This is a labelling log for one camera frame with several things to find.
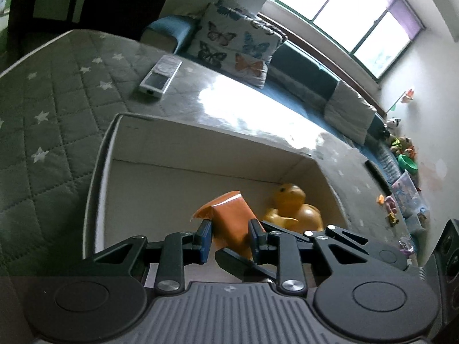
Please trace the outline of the white cardboard box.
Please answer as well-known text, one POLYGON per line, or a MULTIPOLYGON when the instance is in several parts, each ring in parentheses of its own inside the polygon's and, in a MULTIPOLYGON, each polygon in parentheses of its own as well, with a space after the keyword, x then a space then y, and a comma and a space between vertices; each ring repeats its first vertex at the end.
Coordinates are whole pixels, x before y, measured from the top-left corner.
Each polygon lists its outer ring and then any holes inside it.
POLYGON ((96 159, 82 253, 133 235, 160 241, 193 231, 196 210, 234 190, 261 217, 282 183, 298 185, 326 224, 347 225, 338 194, 308 152, 217 127, 117 114, 96 159))

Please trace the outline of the black remote on cover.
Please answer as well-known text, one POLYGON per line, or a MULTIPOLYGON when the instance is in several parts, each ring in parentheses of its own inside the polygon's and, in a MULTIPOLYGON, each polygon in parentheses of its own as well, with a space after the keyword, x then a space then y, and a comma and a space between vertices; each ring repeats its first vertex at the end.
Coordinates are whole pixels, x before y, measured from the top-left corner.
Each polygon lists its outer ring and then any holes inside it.
POLYGON ((378 169, 378 167, 371 162, 370 160, 366 160, 364 163, 368 173, 374 178, 374 180, 377 182, 381 190, 383 191, 385 196, 390 196, 391 195, 391 189, 388 184, 388 182, 385 180, 384 176, 378 169))

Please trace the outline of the window with green frame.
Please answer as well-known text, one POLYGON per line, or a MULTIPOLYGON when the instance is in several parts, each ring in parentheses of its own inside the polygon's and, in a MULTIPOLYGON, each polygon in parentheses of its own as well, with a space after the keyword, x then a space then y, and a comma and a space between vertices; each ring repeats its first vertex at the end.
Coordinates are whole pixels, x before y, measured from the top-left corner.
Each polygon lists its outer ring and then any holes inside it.
POLYGON ((424 26, 405 0, 271 0, 344 50, 374 80, 424 26))

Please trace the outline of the grey white cushion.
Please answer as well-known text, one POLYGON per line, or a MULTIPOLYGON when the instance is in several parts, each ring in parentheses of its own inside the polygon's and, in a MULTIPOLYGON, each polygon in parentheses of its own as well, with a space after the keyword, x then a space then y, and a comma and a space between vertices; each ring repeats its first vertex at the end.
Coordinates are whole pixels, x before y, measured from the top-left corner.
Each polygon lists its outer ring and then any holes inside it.
POLYGON ((339 81, 324 108, 324 120, 333 128, 363 145, 377 109, 347 83, 339 81))

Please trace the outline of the dark teal sofa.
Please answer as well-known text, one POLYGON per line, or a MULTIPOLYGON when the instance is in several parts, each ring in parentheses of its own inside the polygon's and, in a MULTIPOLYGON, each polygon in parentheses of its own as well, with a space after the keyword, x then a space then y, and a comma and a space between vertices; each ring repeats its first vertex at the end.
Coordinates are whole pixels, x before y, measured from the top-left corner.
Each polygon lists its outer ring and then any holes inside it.
MULTIPOLYGON (((141 42, 187 57, 188 47, 199 30, 201 25, 197 19, 169 15, 148 25, 141 42)), ((332 71, 286 41, 271 59, 266 83, 260 91, 355 146, 379 167, 388 183, 393 183, 402 171, 385 144, 389 131, 379 114, 374 116, 363 143, 352 141, 324 119, 326 103, 338 84, 339 78, 332 71)))

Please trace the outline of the orange snack packet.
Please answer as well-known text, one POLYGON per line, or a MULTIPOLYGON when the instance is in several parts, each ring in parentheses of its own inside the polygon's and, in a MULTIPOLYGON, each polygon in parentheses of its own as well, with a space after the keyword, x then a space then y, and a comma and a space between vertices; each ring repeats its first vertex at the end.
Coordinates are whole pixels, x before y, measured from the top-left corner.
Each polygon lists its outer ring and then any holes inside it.
POLYGON ((246 259, 252 258, 248 225, 256 216, 240 191, 231 191, 207 202, 193 218, 212 222, 212 237, 217 249, 228 248, 246 259))

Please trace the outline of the butterfly print pillow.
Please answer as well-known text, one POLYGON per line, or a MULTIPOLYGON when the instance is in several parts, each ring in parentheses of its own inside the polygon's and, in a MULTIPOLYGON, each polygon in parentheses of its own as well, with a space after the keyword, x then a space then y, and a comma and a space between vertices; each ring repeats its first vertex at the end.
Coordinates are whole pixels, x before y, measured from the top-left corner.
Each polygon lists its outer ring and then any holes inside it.
POLYGON ((269 64, 287 36, 234 0, 210 3, 187 55, 249 85, 264 87, 269 64))

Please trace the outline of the white remote control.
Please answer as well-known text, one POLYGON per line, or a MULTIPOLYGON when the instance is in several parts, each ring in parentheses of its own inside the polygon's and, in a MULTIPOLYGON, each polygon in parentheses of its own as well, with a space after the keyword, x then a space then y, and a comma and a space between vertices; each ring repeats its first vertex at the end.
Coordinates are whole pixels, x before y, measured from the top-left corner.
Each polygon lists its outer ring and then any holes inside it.
POLYGON ((168 90, 183 61, 174 55, 163 55, 139 84, 139 90, 161 98, 168 90))

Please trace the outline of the yellow rubber duck toy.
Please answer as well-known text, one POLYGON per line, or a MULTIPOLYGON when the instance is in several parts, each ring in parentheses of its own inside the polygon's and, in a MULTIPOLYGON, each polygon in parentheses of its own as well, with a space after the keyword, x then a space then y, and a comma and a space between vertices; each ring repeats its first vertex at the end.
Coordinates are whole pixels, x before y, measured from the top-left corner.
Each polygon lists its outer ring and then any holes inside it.
POLYGON ((304 191, 292 183, 284 183, 277 188, 263 220, 300 234, 324 230, 320 210, 307 204, 304 191))

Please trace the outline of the clear plastic storage bin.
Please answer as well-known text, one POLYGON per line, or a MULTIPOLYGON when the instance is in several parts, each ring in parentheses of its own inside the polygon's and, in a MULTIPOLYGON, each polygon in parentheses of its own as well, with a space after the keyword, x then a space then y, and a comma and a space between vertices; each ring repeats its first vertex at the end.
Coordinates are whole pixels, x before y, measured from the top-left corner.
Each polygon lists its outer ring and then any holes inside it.
POLYGON ((391 185, 391 191, 404 218, 417 214, 424 207, 423 198, 412 182, 408 171, 404 171, 391 185))

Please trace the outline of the grey quilted star cover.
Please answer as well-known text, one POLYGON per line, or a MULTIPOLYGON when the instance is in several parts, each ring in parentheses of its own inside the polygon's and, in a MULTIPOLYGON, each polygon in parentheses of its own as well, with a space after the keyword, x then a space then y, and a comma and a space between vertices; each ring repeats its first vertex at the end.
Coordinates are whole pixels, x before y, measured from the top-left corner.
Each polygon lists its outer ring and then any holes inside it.
POLYGON ((156 116, 265 138, 308 152, 344 208, 348 228, 396 245, 379 187, 358 150, 257 90, 185 60, 160 100, 139 84, 153 47, 74 30, 1 75, 1 277, 53 275, 83 255, 96 159, 117 114, 156 116))

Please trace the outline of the pile of plush toys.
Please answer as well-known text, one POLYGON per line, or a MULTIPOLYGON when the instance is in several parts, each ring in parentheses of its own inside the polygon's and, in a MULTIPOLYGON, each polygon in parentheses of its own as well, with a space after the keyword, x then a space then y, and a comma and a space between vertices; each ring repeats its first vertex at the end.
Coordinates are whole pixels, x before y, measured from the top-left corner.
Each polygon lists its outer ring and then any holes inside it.
POLYGON ((386 143, 390 148, 391 153, 398 158, 400 155, 406 155, 410 159, 415 160, 416 152, 412 139, 398 134, 398 127, 401 123, 400 118, 392 118, 386 122, 386 143))

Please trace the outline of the green plastic bowl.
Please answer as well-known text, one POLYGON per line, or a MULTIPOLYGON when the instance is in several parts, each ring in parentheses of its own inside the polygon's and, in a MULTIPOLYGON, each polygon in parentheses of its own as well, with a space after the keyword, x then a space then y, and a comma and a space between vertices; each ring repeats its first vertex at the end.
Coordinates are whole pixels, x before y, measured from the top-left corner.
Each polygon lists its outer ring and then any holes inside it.
POLYGON ((400 154, 398 155, 397 161, 401 171, 407 171, 411 175, 416 175, 418 173, 417 164, 408 156, 400 154))

